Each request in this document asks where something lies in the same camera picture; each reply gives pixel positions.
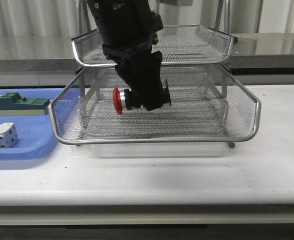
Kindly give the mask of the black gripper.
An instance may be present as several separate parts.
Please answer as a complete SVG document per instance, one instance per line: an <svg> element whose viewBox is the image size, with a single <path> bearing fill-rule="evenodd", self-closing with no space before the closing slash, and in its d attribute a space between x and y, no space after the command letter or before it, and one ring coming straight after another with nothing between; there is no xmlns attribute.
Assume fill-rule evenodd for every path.
<svg viewBox="0 0 294 240"><path fill-rule="evenodd" d="M103 52L117 63L117 74L148 111L169 103L169 89L160 77L162 53L151 52L162 29L161 16L155 12L101 13Z"/></svg>

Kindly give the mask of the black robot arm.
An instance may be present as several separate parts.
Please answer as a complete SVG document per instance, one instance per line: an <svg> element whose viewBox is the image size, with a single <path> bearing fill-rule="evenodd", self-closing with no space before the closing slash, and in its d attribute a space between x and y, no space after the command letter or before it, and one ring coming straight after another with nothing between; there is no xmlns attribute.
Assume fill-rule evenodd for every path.
<svg viewBox="0 0 294 240"><path fill-rule="evenodd" d="M170 104L168 83L160 77L162 52L152 51L163 29L161 16L146 0L89 0L87 5L101 34L105 57L116 63L116 73L129 86L113 89L117 114Z"/></svg>

